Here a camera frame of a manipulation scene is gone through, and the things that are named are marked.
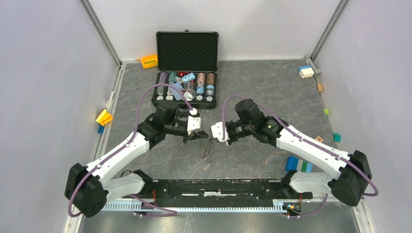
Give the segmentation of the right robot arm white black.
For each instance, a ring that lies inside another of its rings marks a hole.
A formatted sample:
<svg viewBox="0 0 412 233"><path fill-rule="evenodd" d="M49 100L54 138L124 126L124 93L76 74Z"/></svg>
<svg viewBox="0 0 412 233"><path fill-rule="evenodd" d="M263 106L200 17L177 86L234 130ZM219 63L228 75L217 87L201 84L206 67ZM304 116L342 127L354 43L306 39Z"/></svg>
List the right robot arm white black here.
<svg viewBox="0 0 412 233"><path fill-rule="evenodd" d="M220 142L230 145L240 138L253 136L263 144L287 150L322 170L309 174L290 172L287 181L280 186L283 196L293 198L298 193L324 193L355 207L363 197L378 195L365 153L359 150L349 153L327 146L301 133L252 99L241 100L235 110L239 116L237 121L223 119L219 124L222 128Z"/></svg>

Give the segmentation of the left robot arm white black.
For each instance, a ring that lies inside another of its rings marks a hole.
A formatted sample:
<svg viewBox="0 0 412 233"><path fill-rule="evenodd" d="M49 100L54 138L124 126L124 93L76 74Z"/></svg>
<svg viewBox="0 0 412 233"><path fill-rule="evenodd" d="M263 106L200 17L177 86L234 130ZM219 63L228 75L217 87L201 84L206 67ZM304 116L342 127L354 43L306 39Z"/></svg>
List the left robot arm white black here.
<svg viewBox="0 0 412 233"><path fill-rule="evenodd" d="M110 152L87 165L76 163L70 168L64 192L69 200L69 216L93 217L112 200L133 194L141 198L150 196L153 185L142 175L132 172L121 178L113 177L168 134L182 137L184 143L207 137L201 129L201 117L196 108L180 112L174 101L162 101L154 113L135 126Z"/></svg>

